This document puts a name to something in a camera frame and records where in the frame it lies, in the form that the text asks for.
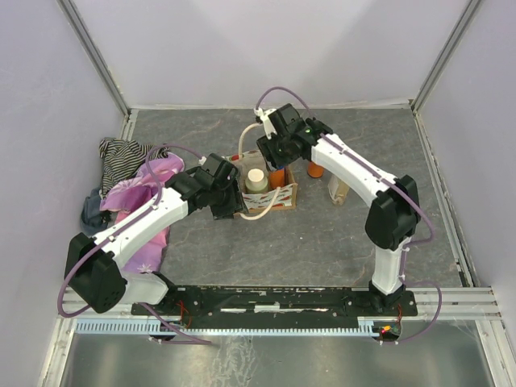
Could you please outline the watermelon canvas tote bag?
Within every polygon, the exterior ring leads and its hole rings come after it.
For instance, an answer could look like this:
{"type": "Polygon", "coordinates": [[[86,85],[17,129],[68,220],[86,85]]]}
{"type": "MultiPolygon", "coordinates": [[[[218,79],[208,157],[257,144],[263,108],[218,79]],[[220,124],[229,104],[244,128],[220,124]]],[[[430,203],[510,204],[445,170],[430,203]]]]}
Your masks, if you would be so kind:
{"type": "Polygon", "coordinates": [[[262,125],[253,123],[241,133],[237,153],[226,156],[239,170],[239,186],[245,210],[241,216],[247,220],[261,218],[272,210],[294,210],[297,207],[298,184],[290,167],[268,171],[266,160],[259,150],[243,150],[245,135],[262,125]]]}

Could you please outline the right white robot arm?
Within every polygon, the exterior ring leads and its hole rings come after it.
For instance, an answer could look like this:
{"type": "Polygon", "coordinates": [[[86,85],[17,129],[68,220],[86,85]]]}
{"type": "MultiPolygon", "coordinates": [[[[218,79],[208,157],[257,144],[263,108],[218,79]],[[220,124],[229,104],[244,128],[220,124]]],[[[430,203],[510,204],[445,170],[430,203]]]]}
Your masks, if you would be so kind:
{"type": "Polygon", "coordinates": [[[290,104],[256,108],[254,113],[264,127],[265,134],[256,143],[268,169],[286,167],[300,158],[311,161],[340,179],[366,204],[364,229],[375,246],[368,303],[376,314],[389,314],[405,289],[400,279],[402,249],[412,240],[421,219],[416,211],[415,180],[379,169],[352,151],[325,123],[304,119],[290,104]]]}

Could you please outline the orange bottle dark blue pump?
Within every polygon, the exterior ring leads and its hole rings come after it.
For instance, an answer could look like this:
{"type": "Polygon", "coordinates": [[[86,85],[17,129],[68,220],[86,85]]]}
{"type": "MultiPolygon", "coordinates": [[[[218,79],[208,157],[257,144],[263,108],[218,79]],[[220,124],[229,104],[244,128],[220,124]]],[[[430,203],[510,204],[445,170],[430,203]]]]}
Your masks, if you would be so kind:
{"type": "Polygon", "coordinates": [[[307,166],[307,174],[314,178],[319,179],[324,174],[324,168],[320,165],[315,164],[313,161],[311,161],[307,166]]]}

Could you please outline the green bottle cream cap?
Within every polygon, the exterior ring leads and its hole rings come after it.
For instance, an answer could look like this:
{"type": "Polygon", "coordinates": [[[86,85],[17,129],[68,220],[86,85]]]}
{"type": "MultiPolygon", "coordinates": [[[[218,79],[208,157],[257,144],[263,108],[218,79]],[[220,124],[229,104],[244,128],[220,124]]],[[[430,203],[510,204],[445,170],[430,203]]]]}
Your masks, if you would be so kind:
{"type": "Polygon", "coordinates": [[[268,192],[268,178],[261,169],[250,169],[245,178],[245,187],[248,194],[263,194],[268,192]]]}

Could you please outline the orange bottle bright blue pump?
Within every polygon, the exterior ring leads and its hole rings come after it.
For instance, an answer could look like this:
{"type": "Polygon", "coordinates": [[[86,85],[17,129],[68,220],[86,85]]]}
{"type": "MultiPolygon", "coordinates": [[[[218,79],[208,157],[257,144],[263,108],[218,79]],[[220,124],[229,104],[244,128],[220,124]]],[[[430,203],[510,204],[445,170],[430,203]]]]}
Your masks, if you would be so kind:
{"type": "Polygon", "coordinates": [[[270,171],[268,173],[268,182],[271,189],[277,189],[286,185],[285,168],[270,171]]]}

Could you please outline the black white striped cloth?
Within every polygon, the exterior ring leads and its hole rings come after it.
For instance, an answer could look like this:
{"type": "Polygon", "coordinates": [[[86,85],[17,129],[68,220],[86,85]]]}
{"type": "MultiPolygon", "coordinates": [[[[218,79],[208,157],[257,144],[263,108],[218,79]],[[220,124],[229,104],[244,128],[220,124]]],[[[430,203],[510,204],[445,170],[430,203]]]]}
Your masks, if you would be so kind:
{"type": "Polygon", "coordinates": [[[168,156],[167,148],[152,149],[152,144],[141,144],[135,140],[102,139],[98,147],[102,160],[101,198],[104,199],[120,181],[133,178],[139,167],[144,164],[148,154],[150,154],[150,160],[168,156]]]}

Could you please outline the clear amber bottle white cap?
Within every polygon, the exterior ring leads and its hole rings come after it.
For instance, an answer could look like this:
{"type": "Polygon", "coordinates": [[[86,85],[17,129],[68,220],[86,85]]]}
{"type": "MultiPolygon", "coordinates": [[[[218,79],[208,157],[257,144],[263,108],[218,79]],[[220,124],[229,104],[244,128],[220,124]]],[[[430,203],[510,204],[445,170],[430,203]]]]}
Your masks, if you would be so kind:
{"type": "Polygon", "coordinates": [[[350,187],[332,174],[327,185],[330,199],[334,205],[342,206],[347,198],[350,187]]]}

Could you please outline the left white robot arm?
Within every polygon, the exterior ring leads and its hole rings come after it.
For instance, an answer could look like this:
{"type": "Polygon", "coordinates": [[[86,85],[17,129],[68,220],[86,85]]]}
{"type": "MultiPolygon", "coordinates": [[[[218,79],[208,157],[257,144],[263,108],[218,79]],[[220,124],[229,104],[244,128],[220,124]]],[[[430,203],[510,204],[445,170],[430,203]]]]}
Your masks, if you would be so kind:
{"type": "Polygon", "coordinates": [[[125,266],[160,231],[206,207],[216,219],[232,218],[244,208],[239,170],[216,154],[171,177],[122,222],[92,237],[84,233],[74,236],[69,243],[64,286],[72,288],[98,314],[120,302],[143,302],[159,314],[171,314],[178,303],[173,284],[159,273],[133,273],[125,266]]]}

